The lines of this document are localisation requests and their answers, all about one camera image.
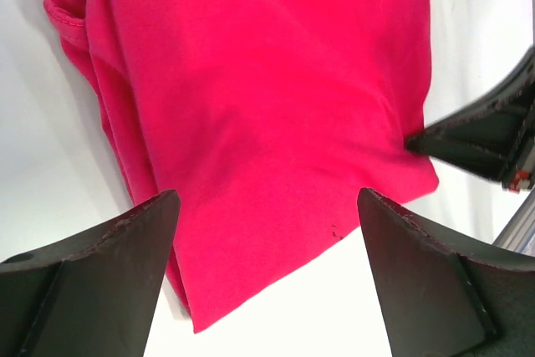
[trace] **white surface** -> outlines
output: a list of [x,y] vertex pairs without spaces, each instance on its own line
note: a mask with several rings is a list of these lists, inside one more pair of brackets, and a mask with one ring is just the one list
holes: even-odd
[[[41,1],[0,0],[0,260],[130,207],[93,92],[61,52]],[[532,42],[531,5],[432,0],[428,122],[509,72]],[[437,169],[440,189],[410,208],[485,241],[523,199]],[[360,231],[201,334],[165,282],[145,355],[390,356]]]

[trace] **white tabletop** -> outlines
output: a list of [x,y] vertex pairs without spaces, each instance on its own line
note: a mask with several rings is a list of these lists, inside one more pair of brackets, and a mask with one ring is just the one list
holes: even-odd
[[[42,0],[0,0],[0,260],[129,209],[93,91],[64,57]],[[532,0],[432,0],[428,122],[503,78],[532,42]],[[523,196],[436,164],[410,208],[490,242]],[[360,230],[207,331],[164,282],[145,355],[390,356]]]

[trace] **fabric fold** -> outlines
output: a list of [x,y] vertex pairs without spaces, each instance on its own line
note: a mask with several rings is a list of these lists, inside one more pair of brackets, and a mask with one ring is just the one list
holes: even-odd
[[44,0],[135,204],[178,191],[167,276],[196,332],[438,185],[430,0]]

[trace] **pink towel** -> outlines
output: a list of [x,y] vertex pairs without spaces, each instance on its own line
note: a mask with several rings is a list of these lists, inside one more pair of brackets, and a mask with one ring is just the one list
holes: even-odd
[[430,0],[44,0],[134,203],[182,200],[167,275],[201,331],[359,226],[357,195],[434,191]]

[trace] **black plastic part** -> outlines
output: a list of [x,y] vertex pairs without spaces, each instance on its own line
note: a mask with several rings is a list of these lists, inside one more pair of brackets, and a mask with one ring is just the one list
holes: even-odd
[[141,357],[179,207],[166,191],[0,263],[0,356]]
[[535,258],[464,236],[372,190],[358,203],[394,357],[535,355]]
[[513,191],[535,184],[535,51],[495,89],[411,136],[408,150],[428,155]]

